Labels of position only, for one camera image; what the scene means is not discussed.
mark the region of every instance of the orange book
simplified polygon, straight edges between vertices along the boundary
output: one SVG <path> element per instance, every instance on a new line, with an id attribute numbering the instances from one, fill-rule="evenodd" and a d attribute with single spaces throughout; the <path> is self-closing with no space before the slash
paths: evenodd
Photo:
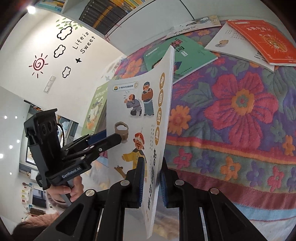
<path id="1" fill-rule="evenodd" d="M 263 20 L 228 20 L 271 65 L 296 66 L 296 48 L 275 27 Z"/>

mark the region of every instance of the screw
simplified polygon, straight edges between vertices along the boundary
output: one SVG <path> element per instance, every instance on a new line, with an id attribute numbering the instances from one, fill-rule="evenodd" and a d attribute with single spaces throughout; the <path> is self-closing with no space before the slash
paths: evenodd
<path id="1" fill-rule="evenodd" d="M 129 180 L 122 180 L 122 181 L 120 182 L 120 184 L 121 184 L 122 186 L 127 186 L 127 185 L 129 185 Z"/>
<path id="2" fill-rule="evenodd" d="M 88 197 L 93 196 L 93 195 L 94 195 L 94 190 L 92 190 L 92 189 L 87 190 L 87 191 L 85 192 L 85 195 L 88 196 Z"/>
<path id="3" fill-rule="evenodd" d="M 210 192 L 211 192 L 212 194 L 217 195 L 217 194 L 219 193 L 219 189 L 218 189 L 218 188 L 211 188 Z"/>
<path id="4" fill-rule="evenodd" d="M 178 186 L 183 186 L 184 185 L 184 181 L 179 179 L 179 180 L 176 180 L 175 181 L 175 184 L 178 185 Z"/>

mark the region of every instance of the flower center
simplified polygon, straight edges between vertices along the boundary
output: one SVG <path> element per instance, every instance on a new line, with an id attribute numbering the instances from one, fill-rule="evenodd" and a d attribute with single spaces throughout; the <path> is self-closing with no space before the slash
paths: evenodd
<path id="1" fill-rule="evenodd" d="M 178 114 L 175 116 L 173 123 L 175 126 L 180 126 L 183 123 L 183 116 Z"/>
<path id="2" fill-rule="evenodd" d="M 242 89 L 232 97 L 231 107 L 234 108 L 239 115 L 245 115 L 252 112 L 254 102 L 254 94 L 251 94 L 246 89 Z"/>

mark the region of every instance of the ceiling light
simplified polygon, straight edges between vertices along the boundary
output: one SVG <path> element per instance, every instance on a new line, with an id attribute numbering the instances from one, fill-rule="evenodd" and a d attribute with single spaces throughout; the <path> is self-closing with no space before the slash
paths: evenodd
<path id="1" fill-rule="evenodd" d="M 34 14 L 36 12 L 36 8 L 34 6 L 28 6 L 27 10 L 29 14 Z"/>

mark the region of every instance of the sun illustration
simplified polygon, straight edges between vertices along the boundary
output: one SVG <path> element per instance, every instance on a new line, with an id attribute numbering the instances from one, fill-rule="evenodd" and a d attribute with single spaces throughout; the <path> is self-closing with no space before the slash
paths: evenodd
<path id="1" fill-rule="evenodd" d="M 260 43 L 266 43 L 270 47 L 274 48 L 274 52 L 276 52 L 276 50 L 278 52 L 279 51 L 280 52 L 287 52 L 288 51 L 285 44 L 281 40 L 279 40 L 278 38 L 271 36 L 269 34 L 261 35 L 261 37 L 263 38 L 264 42 L 260 42 Z"/>
<path id="2" fill-rule="evenodd" d="M 42 55 L 43 55 L 43 54 L 41 54 L 41 57 L 40 57 L 39 59 L 37 59 L 37 57 L 36 57 L 36 55 L 35 55 L 35 60 L 34 60 L 33 65 L 30 65 L 30 66 L 29 66 L 29 68 L 30 68 L 30 67 L 33 67 L 34 70 L 35 70 L 35 71 L 33 72 L 32 75 L 34 75 L 35 72 L 37 72 L 37 79 L 38 79 L 38 77 L 39 77 L 39 72 L 40 72 L 41 74 L 43 74 L 43 72 L 41 71 L 41 69 L 43 68 L 43 66 L 44 66 L 44 65 L 48 65 L 48 64 L 45 63 L 45 59 L 46 59 L 46 57 L 47 57 L 48 55 L 46 55 L 45 58 L 42 58 Z"/>

